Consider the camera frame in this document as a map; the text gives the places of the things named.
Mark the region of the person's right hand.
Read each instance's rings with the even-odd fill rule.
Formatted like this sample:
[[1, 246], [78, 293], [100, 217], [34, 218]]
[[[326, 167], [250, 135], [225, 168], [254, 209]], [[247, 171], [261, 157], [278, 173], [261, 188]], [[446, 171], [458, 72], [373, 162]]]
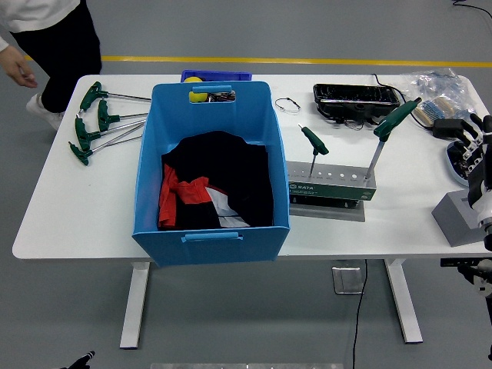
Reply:
[[1, 67], [17, 85], [26, 88], [38, 86], [32, 69], [17, 48], [10, 45], [1, 51]]

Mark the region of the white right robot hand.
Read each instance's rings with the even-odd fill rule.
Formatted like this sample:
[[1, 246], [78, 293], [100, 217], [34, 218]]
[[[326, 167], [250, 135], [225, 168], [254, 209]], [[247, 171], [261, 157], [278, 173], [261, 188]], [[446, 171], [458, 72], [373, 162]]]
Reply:
[[477, 212], [477, 223], [486, 233], [491, 233], [491, 116], [480, 118], [470, 114], [471, 121], [480, 129], [477, 133], [470, 125], [474, 137], [474, 150], [470, 158], [474, 160], [468, 175], [468, 204]]

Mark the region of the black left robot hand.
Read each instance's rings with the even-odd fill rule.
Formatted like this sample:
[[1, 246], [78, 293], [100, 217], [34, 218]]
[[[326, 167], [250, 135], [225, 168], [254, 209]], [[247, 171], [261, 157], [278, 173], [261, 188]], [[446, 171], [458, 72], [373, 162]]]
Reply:
[[89, 361], [95, 356], [94, 351], [89, 351], [80, 358], [78, 358], [74, 363], [68, 367], [63, 367], [62, 369], [90, 369]]

